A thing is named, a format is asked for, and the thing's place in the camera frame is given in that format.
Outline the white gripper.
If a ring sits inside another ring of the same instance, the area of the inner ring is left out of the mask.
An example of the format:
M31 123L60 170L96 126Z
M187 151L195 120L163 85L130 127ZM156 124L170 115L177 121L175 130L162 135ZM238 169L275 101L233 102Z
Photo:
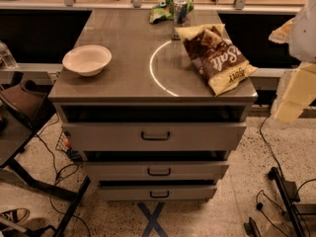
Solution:
M289 54L306 62L282 74L271 109L273 121L292 123L316 100L316 0L309 0L294 18L272 31L269 40L287 43Z

